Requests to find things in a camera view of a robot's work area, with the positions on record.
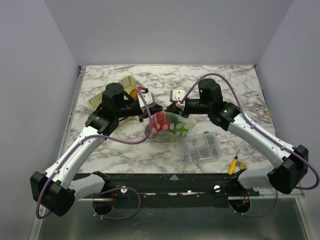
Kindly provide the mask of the clear zip top bag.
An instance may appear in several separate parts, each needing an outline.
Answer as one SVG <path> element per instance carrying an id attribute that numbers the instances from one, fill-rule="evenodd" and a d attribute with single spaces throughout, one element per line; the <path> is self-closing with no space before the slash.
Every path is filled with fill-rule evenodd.
<path id="1" fill-rule="evenodd" d="M 184 118 L 171 112 L 161 111 L 152 116 L 148 138 L 154 142 L 174 142 L 186 137 L 196 125 L 193 116 Z"/>

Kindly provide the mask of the red toy bell pepper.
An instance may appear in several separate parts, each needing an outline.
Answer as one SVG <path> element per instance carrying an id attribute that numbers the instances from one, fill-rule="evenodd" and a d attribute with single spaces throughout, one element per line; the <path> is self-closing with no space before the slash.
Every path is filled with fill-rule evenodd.
<path id="1" fill-rule="evenodd" d="M 158 112 L 152 116 L 151 133 L 156 134 L 161 131 L 169 131 L 171 123 L 172 122 L 167 117 L 167 115 L 164 111 Z"/>

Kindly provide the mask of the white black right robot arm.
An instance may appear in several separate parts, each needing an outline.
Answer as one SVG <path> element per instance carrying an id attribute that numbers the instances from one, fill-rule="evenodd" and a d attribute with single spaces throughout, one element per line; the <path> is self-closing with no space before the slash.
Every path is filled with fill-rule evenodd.
<path id="1" fill-rule="evenodd" d="M 167 107 L 167 112 L 184 118 L 207 115 L 214 125 L 247 142 L 272 165 L 242 170 L 237 179 L 230 183 L 230 191 L 241 196 L 251 188 L 273 187 L 283 194 L 290 194 L 308 172 L 308 149 L 280 140 L 243 115 L 238 106 L 224 101 L 221 87 L 214 79 L 202 79 L 197 86 L 199 98 L 196 99 L 183 99 L 186 95 L 184 90 L 171 90 L 171 105 Z"/>

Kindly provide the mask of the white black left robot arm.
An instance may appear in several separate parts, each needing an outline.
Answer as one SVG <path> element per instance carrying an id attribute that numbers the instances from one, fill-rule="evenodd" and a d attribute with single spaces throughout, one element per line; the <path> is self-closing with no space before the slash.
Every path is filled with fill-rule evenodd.
<path id="1" fill-rule="evenodd" d="M 111 134 L 120 120 L 138 116 L 139 120 L 162 111 L 155 96 L 145 87 L 137 88 L 138 98 L 134 99 L 119 83 L 110 83 L 102 93 L 102 102 L 88 117 L 77 140 L 56 162 L 43 173 L 36 171 L 30 178 L 32 197 L 36 201 L 36 217 L 43 206 L 50 213 L 61 217 L 75 201 L 97 194 L 104 198 L 110 194 L 111 185 L 106 175 L 96 172 L 88 177 L 75 180 L 80 167 L 88 157 L 106 140 L 114 141 Z"/>

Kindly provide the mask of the green bell pepper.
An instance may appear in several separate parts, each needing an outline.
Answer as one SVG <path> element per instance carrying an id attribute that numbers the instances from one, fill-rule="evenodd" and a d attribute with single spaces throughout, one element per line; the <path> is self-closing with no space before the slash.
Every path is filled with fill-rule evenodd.
<path id="1" fill-rule="evenodd" d="M 171 121 L 170 132 L 178 137 L 185 137 L 188 134 L 186 123 L 180 119 L 180 117 L 174 113 L 167 112 L 167 117 Z"/>

